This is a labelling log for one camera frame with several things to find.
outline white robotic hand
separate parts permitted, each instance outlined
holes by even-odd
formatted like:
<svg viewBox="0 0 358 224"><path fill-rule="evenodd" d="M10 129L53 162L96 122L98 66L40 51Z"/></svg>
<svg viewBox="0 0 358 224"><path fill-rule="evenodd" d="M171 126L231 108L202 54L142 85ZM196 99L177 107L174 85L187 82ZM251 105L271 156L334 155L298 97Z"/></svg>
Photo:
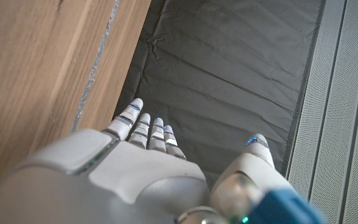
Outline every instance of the white robotic hand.
<svg viewBox="0 0 358 224"><path fill-rule="evenodd" d="M274 169L262 135L210 193L169 125L157 118L149 138L150 115L136 124L142 107L137 98L104 131L76 131L28 157L0 184L0 223L319 223Z"/></svg>
<svg viewBox="0 0 358 224"><path fill-rule="evenodd" d="M105 131L116 135L120 140L125 140L129 135L131 127L135 125L136 119L140 114L142 107L143 101L140 98L136 98L111 122ZM172 127L169 125L164 126L161 118L156 118L154 120L149 145L147 146L149 125L150 115L148 113L142 114L128 142L143 149L147 147L147 149L168 153L186 160L186 156L178 147L177 140L173 135Z"/></svg>

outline wooden panel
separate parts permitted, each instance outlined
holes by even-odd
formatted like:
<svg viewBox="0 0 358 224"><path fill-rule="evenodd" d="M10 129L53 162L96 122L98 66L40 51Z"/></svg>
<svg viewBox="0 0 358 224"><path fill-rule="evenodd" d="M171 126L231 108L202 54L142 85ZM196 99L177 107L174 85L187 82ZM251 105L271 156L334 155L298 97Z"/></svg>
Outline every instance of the wooden panel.
<svg viewBox="0 0 358 224"><path fill-rule="evenodd" d="M120 6L117 11L125 34L133 35L130 40L139 37L149 6L149 1L140 2L121 0L123 6L131 5L131 14L125 15L127 7ZM133 9L139 8L135 4L144 6L145 12L135 15ZM112 0L0 0L0 178L32 151L70 133L113 5ZM125 34L117 35L126 47L112 49L115 45L110 43L103 57L115 61L120 58L116 55L126 53L118 53L120 50L127 50L127 57L132 57L136 42L126 42ZM120 60L115 69L127 71L130 61ZM126 72L121 72L121 77L105 77L112 74L112 68L108 67L109 71L103 65L108 62L102 58L104 69L100 70L105 72L97 77L123 82ZM107 97L99 96L87 103ZM98 114L103 116L103 120L111 119L110 114ZM98 127L98 123L87 124Z"/></svg>
<svg viewBox="0 0 358 224"><path fill-rule="evenodd" d="M141 32L135 28L143 26L150 2L120 2L78 128L104 129L111 122Z"/></svg>

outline robot finger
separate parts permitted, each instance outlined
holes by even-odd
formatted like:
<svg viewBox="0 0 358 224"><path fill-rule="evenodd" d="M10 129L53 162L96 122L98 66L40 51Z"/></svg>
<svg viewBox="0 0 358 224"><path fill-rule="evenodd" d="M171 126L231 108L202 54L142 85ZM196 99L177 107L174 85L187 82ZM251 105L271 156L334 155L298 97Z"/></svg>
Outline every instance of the robot finger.
<svg viewBox="0 0 358 224"><path fill-rule="evenodd" d="M145 149L147 145L147 134L149 133L149 124L150 115L148 113L142 114L128 142Z"/></svg>
<svg viewBox="0 0 358 224"><path fill-rule="evenodd" d="M186 160L186 156L178 147L177 140L173 135L172 127L169 125L166 125L164 127L164 140L165 140L165 148L167 149L168 154Z"/></svg>
<svg viewBox="0 0 358 224"><path fill-rule="evenodd" d="M134 99L134 101L110 123L105 131L116 135L120 140L125 140L142 108L143 101L140 98Z"/></svg>
<svg viewBox="0 0 358 224"><path fill-rule="evenodd" d="M150 142L148 149L158 150L161 152L167 152L164 142L164 130L163 120L157 118L154 120L152 134L150 136Z"/></svg>

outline gray padded mat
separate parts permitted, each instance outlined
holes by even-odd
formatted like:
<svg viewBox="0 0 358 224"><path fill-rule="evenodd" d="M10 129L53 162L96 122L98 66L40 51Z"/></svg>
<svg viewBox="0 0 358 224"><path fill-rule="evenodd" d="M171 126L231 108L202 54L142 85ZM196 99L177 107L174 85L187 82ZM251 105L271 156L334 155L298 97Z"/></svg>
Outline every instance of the gray padded mat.
<svg viewBox="0 0 358 224"><path fill-rule="evenodd" d="M281 171L320 0L153 0L116 108L161 117L210 186L252 133Z"/></svg>

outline blue component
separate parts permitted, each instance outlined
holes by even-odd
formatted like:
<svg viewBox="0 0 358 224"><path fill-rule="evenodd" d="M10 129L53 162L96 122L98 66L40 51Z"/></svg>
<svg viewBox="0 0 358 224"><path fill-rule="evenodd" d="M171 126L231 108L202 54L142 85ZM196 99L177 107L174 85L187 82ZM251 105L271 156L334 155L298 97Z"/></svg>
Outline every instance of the blue component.
<svg viewBox="0 0 358 224"><path fill-rule="evenodd" d="M322 224L320 213L292 189L270 191L248 216L252 224Z"/></svg>

